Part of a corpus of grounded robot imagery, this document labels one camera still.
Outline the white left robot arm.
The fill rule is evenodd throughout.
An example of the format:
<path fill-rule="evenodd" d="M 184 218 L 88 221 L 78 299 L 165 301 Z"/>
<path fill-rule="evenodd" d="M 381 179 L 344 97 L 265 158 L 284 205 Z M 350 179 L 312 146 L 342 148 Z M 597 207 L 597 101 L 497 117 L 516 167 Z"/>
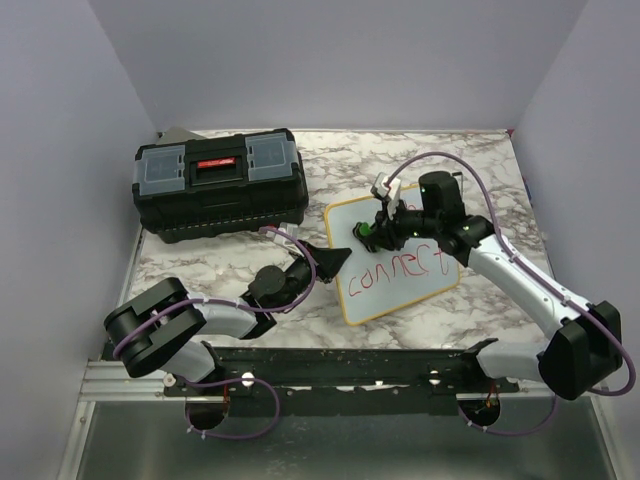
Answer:
<path fill-rule="evenodd" d="M 305 241 L 296 246 L 300 253 L 287 268 L 261 268 L 236 299 L 197 296 L 169 277 L 124 303 L 103 322 L 113 358 L 132 378 L 160 370 L 185 378 L 201 395 L 214 393 L 222 380 L 219 361 L 194 337 L 264 335 L 276 325 L 276 314 L 300 305 L 316 282 L 332 282 L 352 254 L 348 247 L 320 248 Z"/>

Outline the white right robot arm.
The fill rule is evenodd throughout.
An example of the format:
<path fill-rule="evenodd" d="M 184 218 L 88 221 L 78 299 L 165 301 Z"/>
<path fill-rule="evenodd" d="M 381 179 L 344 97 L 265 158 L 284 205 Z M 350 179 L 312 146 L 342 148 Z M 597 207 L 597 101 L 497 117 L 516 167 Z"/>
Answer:
<path fill-rule="evenodd" d="M 594 304 L 560 286 L 488 219 L 468 214 L 452 174 L 420 176 L 419 209 L 406 206 L 400 185 L 384 174 L 374 181 L 371 192 L 381 208 L 372 224 L 359 222 L 353 229 L 366 250 L 395 251 L 412 238 L 432 239 L 443 253 L 506 294 L 545 336 L 541 343 L 490 339 L 476 345 L 473 359 L 459 370 L 467 389 L 480 392 L 497 378 L 513 378 L 541 382 L 559 397 L 574 400 L 622 366 L 620 314 L 613 305 Z"/>

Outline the green whiteboard eraser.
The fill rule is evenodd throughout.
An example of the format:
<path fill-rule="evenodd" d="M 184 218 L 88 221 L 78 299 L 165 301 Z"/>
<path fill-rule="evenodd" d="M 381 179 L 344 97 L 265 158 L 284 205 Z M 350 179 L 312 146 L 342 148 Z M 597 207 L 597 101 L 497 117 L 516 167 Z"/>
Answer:
<path fill-rule="evenodd" d="M 353 228 L 354 236 L 362 240 L 372 234 L 371 227 L 366 222 L 357 222 Z"/>

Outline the yellow framed whiteboard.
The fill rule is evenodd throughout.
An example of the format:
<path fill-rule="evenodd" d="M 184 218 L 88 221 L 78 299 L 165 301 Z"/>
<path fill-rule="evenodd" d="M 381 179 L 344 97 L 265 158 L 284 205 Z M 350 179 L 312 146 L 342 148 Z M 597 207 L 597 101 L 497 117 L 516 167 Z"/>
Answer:
<path fill-rule="evenodd" d="M 368 252 L 353 227 L 372 222 L 379 207 L 365 196 L 333 203 L 324 214 L 329 246 L 352 250 L 336 277 L 343 318 L 350 326 L 451 290 L 461 278 L 458 262 L 433 240 L 413 238 L 399 251 Z"/>

